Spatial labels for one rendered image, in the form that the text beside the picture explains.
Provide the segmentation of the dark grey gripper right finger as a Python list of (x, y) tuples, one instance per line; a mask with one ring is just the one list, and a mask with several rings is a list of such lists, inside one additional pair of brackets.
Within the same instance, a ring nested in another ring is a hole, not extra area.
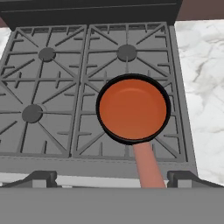
[(221, 187), (221, 185), (203, 180), (190, 171), (168, 171), (169, 188), (202, 188), (202, 187)]

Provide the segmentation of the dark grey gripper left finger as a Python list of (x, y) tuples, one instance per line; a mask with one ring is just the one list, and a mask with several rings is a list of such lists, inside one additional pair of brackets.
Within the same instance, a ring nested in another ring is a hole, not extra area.
[(4, 184), (3, 188), (54, 188), (57, 187), (56, 171), (34, 171), (27, 177)]

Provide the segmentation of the grey gas stove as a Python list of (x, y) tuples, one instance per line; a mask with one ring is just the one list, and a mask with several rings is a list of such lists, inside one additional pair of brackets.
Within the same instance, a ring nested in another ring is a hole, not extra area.
[(152, 141), (162, 173), (197, 169), (175, 22), (183, 0), (0, 0), (0, 185), (55, 171), (62, 186), (138, 186), (133, 150), (95, 114), (120, 74), (158, 81), (171, 118)]

